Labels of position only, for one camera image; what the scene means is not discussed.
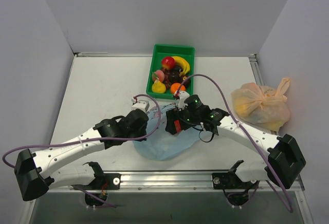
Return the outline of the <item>yellow banana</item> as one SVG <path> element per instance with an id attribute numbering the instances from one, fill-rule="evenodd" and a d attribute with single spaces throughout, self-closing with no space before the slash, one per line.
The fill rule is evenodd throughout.
<path id="1" fill-rule="evenodd" d="M 172 58 L 174 59 L 175 64 L 182 68 L 182 71 L 179 74 L 180 77 L 185 76 L 190 72 L 190 64 L 184 58 L 180 56 L 172 56 Z"/>

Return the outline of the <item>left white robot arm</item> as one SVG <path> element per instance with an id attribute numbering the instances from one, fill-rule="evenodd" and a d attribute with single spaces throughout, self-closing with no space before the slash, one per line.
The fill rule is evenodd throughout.
<path id="1" fill-rule="evenodd" d="M 79 142 L 68 140 L 54 148 L 19 152 L 14 167 L 22 199 L 31 201 L 48 190 L 66 185 L 87 185 L 93 189 L 105 183 L 99 164 L 86 162 L 81 167 L 67 165 L 88 154 L 120 146 L 129 140 L 144 140 L 148 116 L 143 109 L 130 111 L 127 116 L 104 119 L 78 136 Z"/>

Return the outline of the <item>blue printed plastic bag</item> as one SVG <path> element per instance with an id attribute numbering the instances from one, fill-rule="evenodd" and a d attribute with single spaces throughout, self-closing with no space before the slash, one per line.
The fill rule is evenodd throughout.
<path id="1" fill-rule="evenodd" d="M 155 106 L 147 112 L 149 118 L 147 133 L 150 133 L 156 126 L 159 116 L 161 116 L 161 123 L 157 131 L 144 141 L 133 142 L 135 150 L 141 156 L 158 161 L 169 160 L 181 154 L 199 140 L 199 131 L 193 128 L 183 130 L 175 135 L 165 131 L 167 124 L 166 112 L 175 107 L 176 105 L 174 103 L 170 103 L 167 105 L 160 105 L 161 112 L 159 112 Z"/>

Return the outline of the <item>dark mangosteen fruit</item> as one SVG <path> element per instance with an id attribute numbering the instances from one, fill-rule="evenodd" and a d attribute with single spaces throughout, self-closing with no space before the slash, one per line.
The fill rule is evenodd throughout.
<path id="1" fill-rule="evenodd" d="M 182 76 L 180 78 L 180 82 L 182 83 L 185 89 L 188 89 L 191 84 L 191 79 L 189 79 L 188 76 Z"/>

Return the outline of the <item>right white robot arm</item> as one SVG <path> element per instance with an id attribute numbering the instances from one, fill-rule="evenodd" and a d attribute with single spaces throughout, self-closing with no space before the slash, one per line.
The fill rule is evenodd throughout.
<path id="1" fill-rule="evenodd" d="M 166 116 L 166 131 L 173 135 L 200 126 L 202 132 L 229 138 L 261 156 L 261 160 L 253 162 L 239 160 L 228 171 L 229 184 L 235 188 L 244 183 L 270 181 L 290 189 L 306 165 L 291 135 L 280 137 L 234 120 L 227 111 L 204 105 L 198 95 L 180 97 L 178 105 Z"/>

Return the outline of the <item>red pomegranate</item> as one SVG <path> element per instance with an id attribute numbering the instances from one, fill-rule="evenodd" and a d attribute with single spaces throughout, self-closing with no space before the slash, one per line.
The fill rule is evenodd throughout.
<path id="1" fill-rule="evenodd" d="M 166 69 L 166 70 L 171 70 L 172 68 L 175 67 L 175 60 L 173 57 L 167 56 L 164 57 L 161 60 L 161 66 L 162 68 Z"/>

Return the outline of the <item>orange fruit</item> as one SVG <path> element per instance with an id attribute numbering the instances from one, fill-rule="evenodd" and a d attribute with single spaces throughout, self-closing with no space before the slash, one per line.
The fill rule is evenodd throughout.
<path id="1" fill-rule="evenodd" d="M 170 92 L 171 94 L 175 94 L 175 92 L 178 90 L 178 88 L 180 87 L 180 83 L 173 83 L 170 87 Z M 181 86 L 181 88 L 179 89 L 180 91 L 186 91 L 186 88 L 184 85 Z"/>

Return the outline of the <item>red apple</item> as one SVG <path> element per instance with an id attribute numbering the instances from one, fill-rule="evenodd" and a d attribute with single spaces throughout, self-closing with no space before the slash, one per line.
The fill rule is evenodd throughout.
<path id="1" fill-rule="evenodd" d="M 177 133 L 181 132 L 181 125 L 180 125 L 180 121 L 179 120 L 175 120 L 174 121 L 174 126 L 175 126 L 175 130 Z"/>

